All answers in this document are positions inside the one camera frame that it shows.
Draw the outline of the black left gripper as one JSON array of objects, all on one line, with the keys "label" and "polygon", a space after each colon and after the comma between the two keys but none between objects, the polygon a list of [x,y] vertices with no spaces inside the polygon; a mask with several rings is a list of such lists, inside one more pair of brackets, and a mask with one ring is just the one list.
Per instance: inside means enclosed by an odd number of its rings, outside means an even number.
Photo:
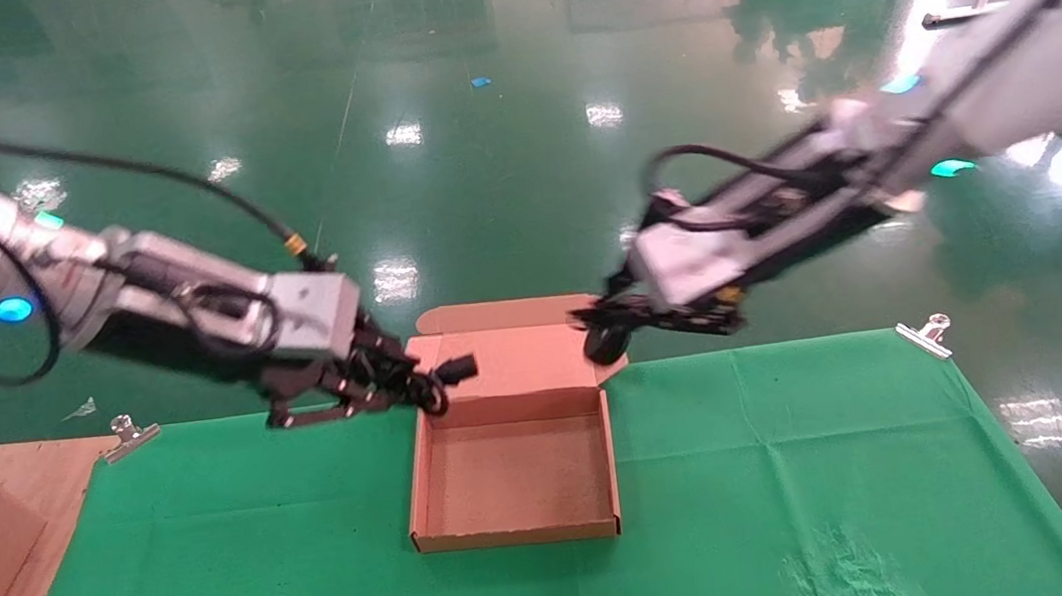
[{"label": "black left gripper", "polygon": [[[402,340],[386,333],[374,317],[357,318],[352,340],[354,373],[365,377],[369,384],[407,380],[417,372],[419,359],[402,348]],[[325,368],[341,371],[347,365],[341,358],[331,356],[288,357],[269,354],[237,355],[204,350],[198,337],[181,326],[141,317],[108,320],[105,327],[91,342],[95,354],[142,367],[158,368],[173,373],[192,374],[217,384],[253,385],[260,395],[268,396],[262,375],[268,369],[294,371],[309,368],[313,361]],[[444,416],[450,407],[445,386],[435,377],[426,376],[402,382],[398,389],[361,391],[350,388],[346,395],[339,395],[337,405],[294,411],[290,402],[272,399],[269,403],[267,427],[295,429],[297,426],[330,423],[358,418],[359,414],[386,412],[394,407],[414,407],[421,414]]]}]

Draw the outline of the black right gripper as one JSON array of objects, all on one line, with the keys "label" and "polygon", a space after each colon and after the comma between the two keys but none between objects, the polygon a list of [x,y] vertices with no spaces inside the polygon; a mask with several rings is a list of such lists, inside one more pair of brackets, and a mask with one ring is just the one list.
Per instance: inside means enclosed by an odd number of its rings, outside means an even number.
[{"label": "black right gripper", "polygon": [[893,217],[842,184],[799,189],[769,181],[766,188],[765,194],[746,195],[746,183],[739,183],[696,204],[670,190],[682,306],[662,311],[640,292],[605,295],[569,311],[569,325],[730,336],[746,327],[739,307],[746,288]]}]

